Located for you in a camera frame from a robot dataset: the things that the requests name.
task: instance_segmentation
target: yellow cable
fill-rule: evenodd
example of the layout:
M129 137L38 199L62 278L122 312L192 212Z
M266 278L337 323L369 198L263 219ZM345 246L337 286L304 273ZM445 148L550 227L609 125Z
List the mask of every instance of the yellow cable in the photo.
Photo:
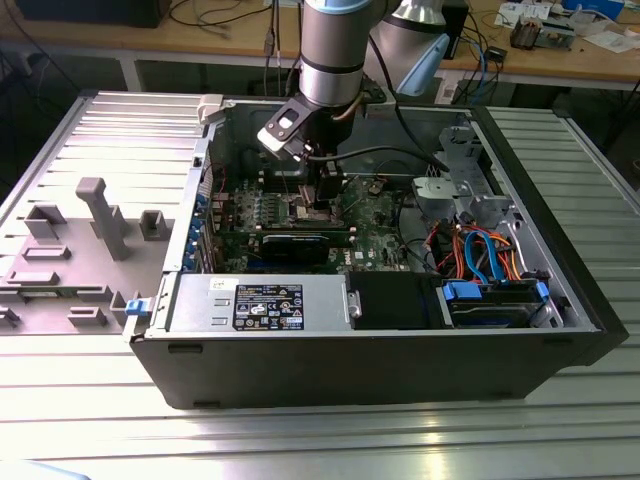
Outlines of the yellow cable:
M518 280L522 280L522 277L518 273L518 267L516 267L516 252L511 251L511 265L513 266L513 273Z

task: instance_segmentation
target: blue latch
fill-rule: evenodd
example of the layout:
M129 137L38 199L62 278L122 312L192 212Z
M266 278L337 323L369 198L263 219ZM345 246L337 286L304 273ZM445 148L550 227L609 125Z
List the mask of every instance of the blue latch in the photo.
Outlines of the blue latch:
M444 299L449 301L454 298L460 300L475 300L482 298L480 285L473 282L447 282L442 287Z
M191 226L193 228L200 228L202 227L203 223L204 223L204 220L202 220L201 218L193 217L191 219Z
M208 204L209 200L207 200L207 197L205 197L201 193L196 194L196 208L204 208Z
M182 266L188 270L193 270L196 266L193 255L186 255L182 257Z
M538 282L536 283L536 289L538 290L538 293L543 300L547 300L549 298L549 288L546 284Z
M188 237L189 237L189 240L191 240L192 242L195 242L196 240L198 240L198 238L200 238L200 230L198 230L197 228L191 227L189 229Z
M127 315L138 315L140 317L148 317L153 311L153 304L155 297L137 298L135 300L129 300L124 307L124 312Z

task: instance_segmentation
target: warning label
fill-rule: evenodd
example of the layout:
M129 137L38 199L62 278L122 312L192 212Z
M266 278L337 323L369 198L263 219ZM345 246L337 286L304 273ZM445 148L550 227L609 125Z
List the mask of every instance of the warning label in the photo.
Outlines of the warning label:
M304 330L302 285L238 285L233 328Z

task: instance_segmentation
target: black box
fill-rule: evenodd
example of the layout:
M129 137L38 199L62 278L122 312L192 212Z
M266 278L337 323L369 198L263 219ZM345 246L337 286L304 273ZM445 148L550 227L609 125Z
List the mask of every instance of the black box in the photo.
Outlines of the black box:
M456 54L462 28L468 14L469 5L466 0L444 0L442 4L442 15L447 22L445 33L449 35L449 46L444 54L444 58L447 60L451 60Z
M26 20L156 28L171 0L16 0Z

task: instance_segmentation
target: motherboard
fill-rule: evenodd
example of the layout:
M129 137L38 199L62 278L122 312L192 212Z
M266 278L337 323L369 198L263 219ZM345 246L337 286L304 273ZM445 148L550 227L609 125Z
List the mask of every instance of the motherboard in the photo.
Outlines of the motherboard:
M203 272L341 273L408 270L397 233L399 192L352 177L326 205L313 187L244 180L212 195L196 257Z

